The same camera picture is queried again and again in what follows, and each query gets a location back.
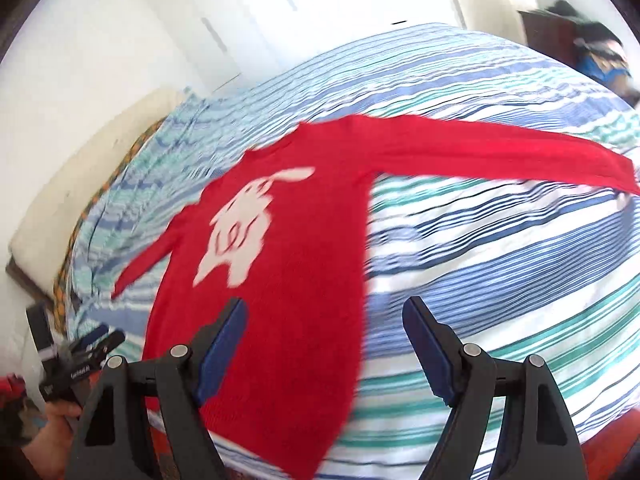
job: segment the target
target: pile of clothes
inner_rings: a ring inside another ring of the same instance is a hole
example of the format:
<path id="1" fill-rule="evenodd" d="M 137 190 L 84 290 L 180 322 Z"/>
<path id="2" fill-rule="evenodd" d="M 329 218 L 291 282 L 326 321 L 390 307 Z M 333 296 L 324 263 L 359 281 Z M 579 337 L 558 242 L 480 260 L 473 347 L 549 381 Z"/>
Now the pile of clothes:
<path id="1" fill-rule="evenodd" d="M 606 86 L 631 107 L 635 107 L 640 102 L 640 91 L 633 85 L 620 38 L 602 23 L 581 15 L 564 0 L 556 0 L 546 10 L 576 23 L 576 70 Z"/>

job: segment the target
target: human hand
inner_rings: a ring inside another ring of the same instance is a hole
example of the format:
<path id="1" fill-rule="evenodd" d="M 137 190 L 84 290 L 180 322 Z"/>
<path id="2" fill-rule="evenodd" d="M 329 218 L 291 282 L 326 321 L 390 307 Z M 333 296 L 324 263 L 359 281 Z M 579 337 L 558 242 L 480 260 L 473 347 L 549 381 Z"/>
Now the human hand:
<path id="1" fill-rule="evenodd" d="M 58 480 L 65 472 L 73 433 L 65 416 L 80 416 L 82 408 L 66 400 L 47 402 L 47 423 L 35 438 L 22 448 L 27 460 L 42 480 Z"/>

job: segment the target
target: red sweater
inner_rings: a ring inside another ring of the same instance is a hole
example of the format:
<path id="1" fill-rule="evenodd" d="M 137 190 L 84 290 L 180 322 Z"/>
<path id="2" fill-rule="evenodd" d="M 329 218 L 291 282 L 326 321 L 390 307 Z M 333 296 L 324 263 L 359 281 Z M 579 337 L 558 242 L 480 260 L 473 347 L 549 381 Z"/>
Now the red sweater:
<path id="1" fill-rule="evenodd" d="M 638 194 L 628 158 L 589 140 L 418 116 L 300 124 L 247 151 L 176 215 L 113 296 L 171 253 L 143 358 L 188 342 L 231 296 L 244 338 L 206 426 L 313 477 L 350 410 L 363 335 L 367 202 L 379 173 L 555 180 Z"/>

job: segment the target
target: bed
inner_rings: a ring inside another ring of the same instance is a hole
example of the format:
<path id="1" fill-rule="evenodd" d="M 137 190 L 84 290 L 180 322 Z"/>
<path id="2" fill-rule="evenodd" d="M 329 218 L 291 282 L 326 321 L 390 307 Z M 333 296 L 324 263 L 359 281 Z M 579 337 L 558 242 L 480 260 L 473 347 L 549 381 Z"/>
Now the bed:
<path id="1" fill-rule="evenodd" d="M 224 100 L 193 94 L 95 195 L 58 277 L 70 336 L 98 323 L 126 331 L 140 358 L 168 260 L 115 301 L 126 264 L 250 147 L 301 120 L 421 114 L 563 132 L 603 143 L 640 168 L 640 118 L 603 86 L 509 41 L 421 25 L 322 54 Z M 318 478 L 418 478 L 448 409 L 431 393 L 404 334 L 401 306 L 420 295 L 435 317 L 494 357 L 539 353 L 580 440 L 640 397 L 638 198 L 551 182 L 381 175 L 371 190 L 364 273 L 367 329 L 350 420 Z M 488 475 L 497 399 L 473 478 Z M 161 428 L 158 415 L 152 416 Z M 213 435 L 225 463 L 284 474 Z"/>

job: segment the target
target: cream cushion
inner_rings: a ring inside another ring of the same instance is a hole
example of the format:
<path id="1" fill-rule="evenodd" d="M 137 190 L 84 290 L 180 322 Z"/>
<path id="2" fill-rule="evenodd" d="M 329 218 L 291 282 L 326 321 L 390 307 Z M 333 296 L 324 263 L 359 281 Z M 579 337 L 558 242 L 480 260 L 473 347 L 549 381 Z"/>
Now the cream cushion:
<path id="1" fill-rule="evenodd" d="M 136 139 L 185 98 L 158 89 L 102 127 L 38 193 L 9 250 L 18 266 L 53 298 L 54 281 L 82 211 L 107 181 Z"/>

